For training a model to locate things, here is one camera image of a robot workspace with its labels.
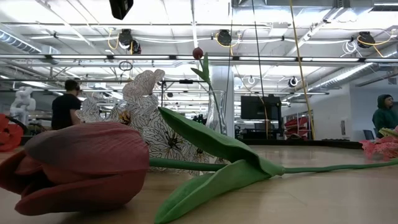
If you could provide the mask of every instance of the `red flower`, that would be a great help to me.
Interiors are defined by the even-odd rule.
[[[203,51],[200,47],[193,49],[192,51],[193,58],[199,60],[203,57]]]
[[[24,130],[18,124],[9,124],[6,115],[0,114],[0,152],[18,147],[23,134]]]
[[[139,133],[110,122],[46,131],[0,165],[0,187],[21,195],[23,215],[109,210],[144,183],[149,152]]]

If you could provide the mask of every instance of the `glass vase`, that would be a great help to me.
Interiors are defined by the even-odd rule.
[[[225,91],[215,90],[214,94],[211,91],[209,92],[209,113],[207,115],[206,126],[224,135],[226,135],[225,103]]]

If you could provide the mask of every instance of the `wooden floor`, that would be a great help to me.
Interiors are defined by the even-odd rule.
[[[253,146],[286,167],[367,163],[363,152],[329,147]],[[14,211],[18,195],[0,189],[0,223],[153,223],[157,207],[187,175],[149,174],[125,208],[106,213],[57,213],[25,217]],[[398,223],[398,166],[292,174],[214,198],[173,223]]]

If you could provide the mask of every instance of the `green stem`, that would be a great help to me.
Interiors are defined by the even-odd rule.
[[[164,167],[174,169],[185,169],[185,170],[200,170],[200,171],[218,171],[219,169],[226,166],[226,164],[205,164],[198,162],[187,162],[175,159],[163,159],[163,158],[149,158],[149,165],[151,167]]]
[[[214,90],[213,90],[213,87],[211,87],[211,85],[210,85],[210,83],[208,83],[209,84],[209,90],[212,92],[212,94],[213,94],[213,98],[214,98],[214,102],[215,102],[215,104],[216,104],[216,108],[217,108],[217,113],[218,113],[218,119],[219,119],[219,123],[220,123],[220,133],[221,134],[224,134],[223,133],[223,121],[221,120],[221,111],[220,111],[220,107],[218,107],[218,102],[217,102],[217,97],[216,97],[216,94],[214,93]]]
[[[393,166],[398,164],[398,159],[393,159],[390,162],[382,162],[376,164],[365,164],[365,165],[336,165],[328,167],[299,167],[299,168],[285,168],[285,174],[297,174],[302,172],[329,172],[334,170],[342,169],[366,169],[366,168],[377,168],[385,166]]]

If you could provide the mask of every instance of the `person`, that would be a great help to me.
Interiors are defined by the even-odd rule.
[[[76,80],[65,81],[66,93],[58,96],[52,102],[51,127],[53,130],[67,128],[80,124],[76,110],[80,110],[80,100],[77,98],[80,92],[79,83]]]
[[[379,133],[381,128],[394,129],[398,125],[398,116],[394,110],[392,110],[392,105],[394,104],[394,99],[391,95],[380,95],[377,98],[377,109],[373,114],[373,124],[376,127],[376,136],[382,138],[383,135]]]

